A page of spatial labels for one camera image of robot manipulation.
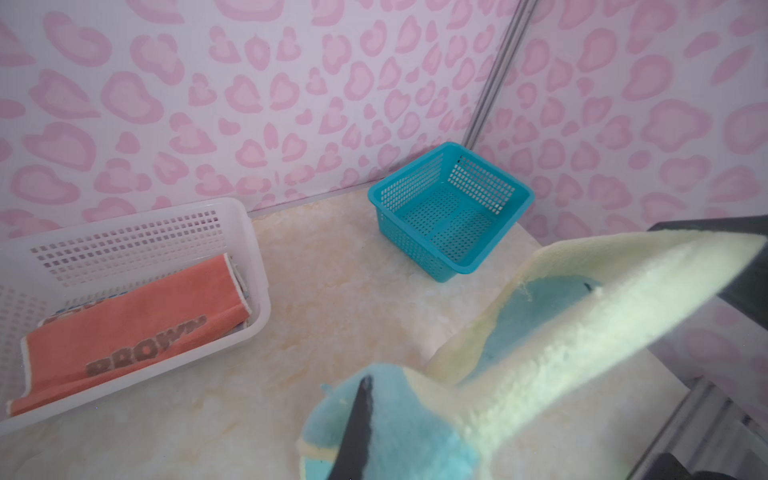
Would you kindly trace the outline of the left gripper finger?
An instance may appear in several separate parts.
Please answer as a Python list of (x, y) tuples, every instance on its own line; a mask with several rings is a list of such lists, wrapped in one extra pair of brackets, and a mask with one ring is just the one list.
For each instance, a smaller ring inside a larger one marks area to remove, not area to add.
[(361, 379), (338, 455), (328, 480), (361, 480), (369, 459), (372, 437), (373, 378)]

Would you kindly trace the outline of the teal cat face towel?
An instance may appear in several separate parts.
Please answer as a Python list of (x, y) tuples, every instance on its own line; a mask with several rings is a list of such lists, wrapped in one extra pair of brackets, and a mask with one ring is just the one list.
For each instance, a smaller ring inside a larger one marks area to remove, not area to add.
[(329, 388), (298, 440), (299, 475), (328, 479), (370, 375), (363, 479), (478, 478), (505, 441), (676, 327), (766, 243), (756, 234), (666, 230), (544, 247), (425, 372), (375, 363)]

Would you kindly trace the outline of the red brown towel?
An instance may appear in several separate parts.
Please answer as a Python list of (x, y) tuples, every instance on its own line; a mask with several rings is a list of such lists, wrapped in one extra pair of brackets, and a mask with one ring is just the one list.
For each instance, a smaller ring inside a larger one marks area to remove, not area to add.
[(12, 416), (213, 342), (252, 310), (227, 254), (44, 323), (21, 342), (25, 391)]

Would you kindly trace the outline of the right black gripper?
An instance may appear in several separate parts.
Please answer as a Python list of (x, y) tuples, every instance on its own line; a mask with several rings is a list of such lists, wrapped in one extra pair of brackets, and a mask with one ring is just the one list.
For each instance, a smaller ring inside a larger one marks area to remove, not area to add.
[[(648, 231), (695, 230), (767, 236), (767, 215), (659, 222)], [(767, 246), (718, 297), (767, 329)]]

